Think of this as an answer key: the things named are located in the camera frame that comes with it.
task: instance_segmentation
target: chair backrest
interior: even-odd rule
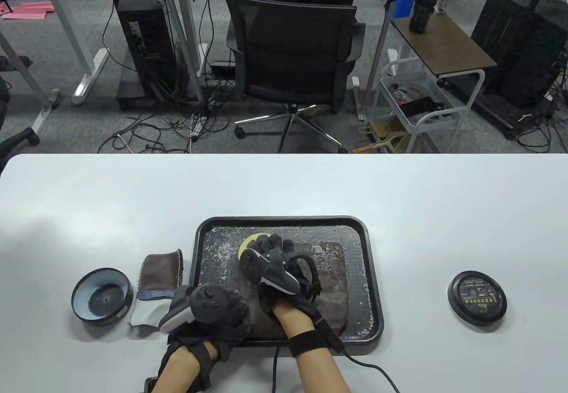
[[[345,93],[356,7],[226,1],[239,91],[285,103],[328,103],[337,87]]]

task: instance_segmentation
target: black tray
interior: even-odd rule
[[[294,242],[317,243],[335,241],[342,245],[347,268],[349,319],[341,335],[347,346],[369,345],[383,332],[385,321],[379,299],[375,266],[369,233],[354,217],[214,217],[197,229],[190,285],[212,282],[228,288],[236,267],[236,251],[242,241],[253,233],[269,230]],[[204,245],[221,235],[222,245],[215,255]],[[244,346],[276,346],[278,341],[248,341]]]

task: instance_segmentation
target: black box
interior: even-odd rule
[[[176,87],[177,63],[162,4],[154,0],[120,0],[120,24],[136,72],[147,96]]]
[[[487,72],[485,93],[496,92],[517,107],[542,101],[566,66],[568,4],[541,0],[487,0],[471,38],[497,62]]]

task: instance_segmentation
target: forearm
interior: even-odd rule
[[[211,359],[217,358],[217,349],[208,341],[205,346]],[[199,362],[187,348],[180,347],[172,354],[152,393],[186,393],[199,375]]]
[[[314,330],[306,314],[286,302],[278,302],[274,314],[288,338]],[[296,357],[305,393],[349,393],[349,387],[328,349],[315,349]]]

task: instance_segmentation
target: tray rim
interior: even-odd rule
[[[346,346],[369,346],[371,344],[376,343],[383,331],[385,330],[385,318],[383,316],[383,310],[381,305],[381,296],[379,295],[379,287],[377,284],[377,272],[375,270],[375,262],[373,261],[373,251],[371,249],[371,240],[369,239],[369,231],[367,230],[367,226],[363,223],[359,218],[353,216],[258,216],[258,217],[210,217],[207,220],[203,221],[199,227],[197,227],[197,232],[195,233],[195,240],[193,242],[193,257],[191,259],[191,270],[189,275],[189,285],[197,286],[199,285],[199,279],[197,279],[197,267],[201,266],[201,254],[197,258],[198,247],[201,241],[201,235],[203,234],[203,229],[207,226],[213,224],[215,221],[262,221],[262,222],[276,222],[276,221],[337,221],[337,220],[350,220],[351,222],[358,224],[363,229],[363,238],[365,240],[365,245],[367,248],[367,252],[363,253],[363,262],[365,262],[365,254],[367,254],[367,263],[369,264],[369,271],[367,271],[367,267],[365,267],[365,271],[367,272],[367,282],[371,279],[372,289],[369,288],[369,293],[374,295],[375,297],[375,307],[373,307],[373,297],[369,297],[371,300],[371,314],[374,318],[378,319],[378,328],[377,332],[373,334],[370,338],[366,338],[365,340],[345,340],[343,343]],[[254,341],[246,341],[240,345],[240,347],[278,347],[282,342],[279,340],[254,340]]]

